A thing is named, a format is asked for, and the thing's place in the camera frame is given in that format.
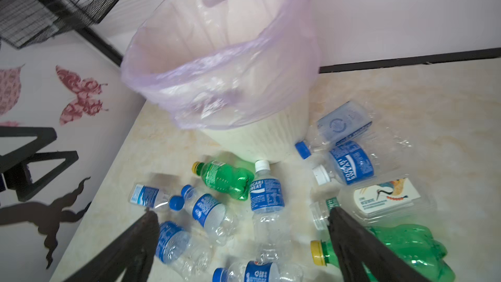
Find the small bottle blue label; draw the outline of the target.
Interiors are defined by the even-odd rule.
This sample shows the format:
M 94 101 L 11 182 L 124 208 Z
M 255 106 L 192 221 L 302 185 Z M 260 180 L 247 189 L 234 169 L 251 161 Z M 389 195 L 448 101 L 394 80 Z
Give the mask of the small bottle blue label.
M 185 200 L 167 189 L 135 184 L 130 192 L 129 203 L 149 208 L 151 210 L 180 211 L 185 206 Z

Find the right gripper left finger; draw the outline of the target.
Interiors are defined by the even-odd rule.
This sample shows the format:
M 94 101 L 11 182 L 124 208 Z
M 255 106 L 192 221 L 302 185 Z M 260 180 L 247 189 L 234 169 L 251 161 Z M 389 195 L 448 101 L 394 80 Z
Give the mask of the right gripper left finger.
M 66 281 L 147 281 L 159 232 L 158 215 L 148 210 Z

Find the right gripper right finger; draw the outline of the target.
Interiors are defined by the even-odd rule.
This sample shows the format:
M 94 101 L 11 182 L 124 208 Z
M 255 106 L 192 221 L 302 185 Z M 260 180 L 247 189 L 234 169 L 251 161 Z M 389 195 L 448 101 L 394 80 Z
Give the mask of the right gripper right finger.
M 328 218 L 328 231 L 345 281 L 427 281 L 340 207 Z

